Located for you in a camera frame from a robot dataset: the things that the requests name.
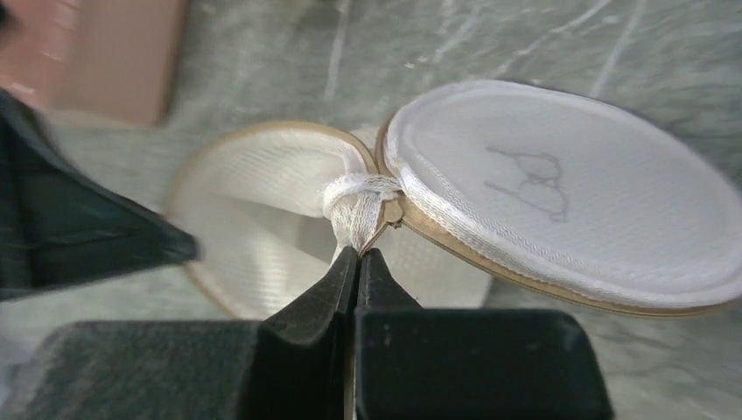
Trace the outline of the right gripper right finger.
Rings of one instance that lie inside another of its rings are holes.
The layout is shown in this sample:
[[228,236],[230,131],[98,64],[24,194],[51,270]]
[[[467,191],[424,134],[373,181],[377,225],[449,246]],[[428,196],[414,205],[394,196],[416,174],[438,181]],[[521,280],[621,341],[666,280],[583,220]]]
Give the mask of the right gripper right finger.
[[587,333],[545,309],[425,309],[379,250],[360,262],[359,419],[611,419]]

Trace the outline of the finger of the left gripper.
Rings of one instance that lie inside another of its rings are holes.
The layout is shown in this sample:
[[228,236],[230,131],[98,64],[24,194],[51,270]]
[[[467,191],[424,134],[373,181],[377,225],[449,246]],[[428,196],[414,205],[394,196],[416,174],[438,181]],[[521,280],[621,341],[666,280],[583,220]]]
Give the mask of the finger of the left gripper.
[[196,240],[95,183],[50,144],[37,115],[1,93],[1,299],[181,264]]

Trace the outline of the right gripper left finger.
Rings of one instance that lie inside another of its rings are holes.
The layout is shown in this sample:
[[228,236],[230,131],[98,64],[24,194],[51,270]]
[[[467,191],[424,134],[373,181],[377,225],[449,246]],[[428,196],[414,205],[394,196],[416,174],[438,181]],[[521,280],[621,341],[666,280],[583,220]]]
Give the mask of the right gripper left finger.
[[351,419],[359,255],[263,320],[86,321],[20,367],[4,419]]

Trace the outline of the white mesh laundry bag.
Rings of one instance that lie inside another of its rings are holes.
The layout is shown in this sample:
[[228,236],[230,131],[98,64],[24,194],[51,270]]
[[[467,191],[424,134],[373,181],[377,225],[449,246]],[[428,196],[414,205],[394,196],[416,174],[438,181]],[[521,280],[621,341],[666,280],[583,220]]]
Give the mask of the white mesh laundry bag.
[[239,318],[280,311],[346,247],[381,249],[426,305],[481,305],[491,277],[640,316],[741,295],[741,195],[718,170],[624,109],[502,80],[435,88],[380,128],[253,125],[180,168],[166,214]]

